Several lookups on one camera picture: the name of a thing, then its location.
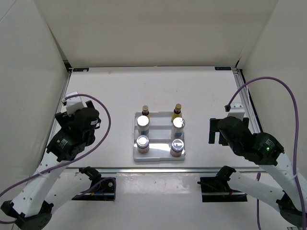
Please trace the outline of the yellow label sauce bottle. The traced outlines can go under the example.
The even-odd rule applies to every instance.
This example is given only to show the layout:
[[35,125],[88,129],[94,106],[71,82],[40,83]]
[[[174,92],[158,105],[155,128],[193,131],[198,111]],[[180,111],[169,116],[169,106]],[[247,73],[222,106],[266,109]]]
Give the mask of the yellow label sauce bottle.
[[143,115],[143,116],[146,116],[146,117],[149,117],[149,108],[148,108],[147,105],[144,105],[144,106],[142,107],[142,115]]
[[174,119],[177,117],[182,117],[182,113],[181,113],[181,108],[182,105],[181,104],[176,104],[173,113],[172,113],[172,117],[171,117],[171,122],[173,123]]

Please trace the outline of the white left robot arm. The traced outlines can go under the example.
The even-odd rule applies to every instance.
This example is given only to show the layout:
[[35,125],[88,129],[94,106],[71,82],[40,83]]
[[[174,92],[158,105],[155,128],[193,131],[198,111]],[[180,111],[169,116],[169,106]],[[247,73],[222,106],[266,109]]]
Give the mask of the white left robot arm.
[[47,145],[35,174],[23,180],[26,187],[14,199],[5,201],[1,210],[15,219],[22,230],[41,230],[51,220],[55,204],[47,195],[66,167],[95,141],[101,119],[92,101],[66,102],[66,111],[55,114],[60,130]]

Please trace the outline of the white lid spice jar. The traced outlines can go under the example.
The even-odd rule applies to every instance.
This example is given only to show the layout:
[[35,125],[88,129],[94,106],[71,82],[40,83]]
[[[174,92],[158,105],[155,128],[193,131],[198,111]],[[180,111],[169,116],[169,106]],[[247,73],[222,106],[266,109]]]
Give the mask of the white lid spice jar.
[[181,139],[174,139],[171,144],[170,154],[173,157],[181,157],[183,150],[184,142]]
[[139,153],[147,153],[149,151],[149,139],[147,136],[139,136],[136,140],[137,150]]

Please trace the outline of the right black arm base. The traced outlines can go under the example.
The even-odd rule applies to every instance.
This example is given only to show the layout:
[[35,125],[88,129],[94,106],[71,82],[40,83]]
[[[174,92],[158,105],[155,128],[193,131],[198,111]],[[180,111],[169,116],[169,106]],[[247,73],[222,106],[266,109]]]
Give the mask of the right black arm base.
[[203,203],[247,202],[247,194],[233,190],[228,183],[216,177],[201,177],[197,184],[201,188]]

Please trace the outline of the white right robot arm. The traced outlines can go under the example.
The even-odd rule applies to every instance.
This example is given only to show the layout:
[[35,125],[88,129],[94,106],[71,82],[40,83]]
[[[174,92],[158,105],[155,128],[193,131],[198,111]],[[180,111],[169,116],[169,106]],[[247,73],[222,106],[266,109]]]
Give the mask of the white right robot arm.
[[280,142],[268,133],[251,133],[247,118],[212,118],[210,144],[215,142],[217,132],[223,138],[221,145],[229,146],[235,155],[259,166],[279,185],[273,187],[253,181],[234,168],[223,166],[214,177],[217,189],[246,193],[274,208],[290,224],[305,229],[307,181],[300,173],[293,171],[294,162],[289,159]]

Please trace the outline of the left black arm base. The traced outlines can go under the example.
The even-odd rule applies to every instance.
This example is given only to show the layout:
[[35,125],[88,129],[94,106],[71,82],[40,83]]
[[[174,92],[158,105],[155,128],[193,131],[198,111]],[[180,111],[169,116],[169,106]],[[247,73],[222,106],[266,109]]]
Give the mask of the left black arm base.
[[72,198],[74,201],[115,201],[116,178],[102,177],[96,184]]

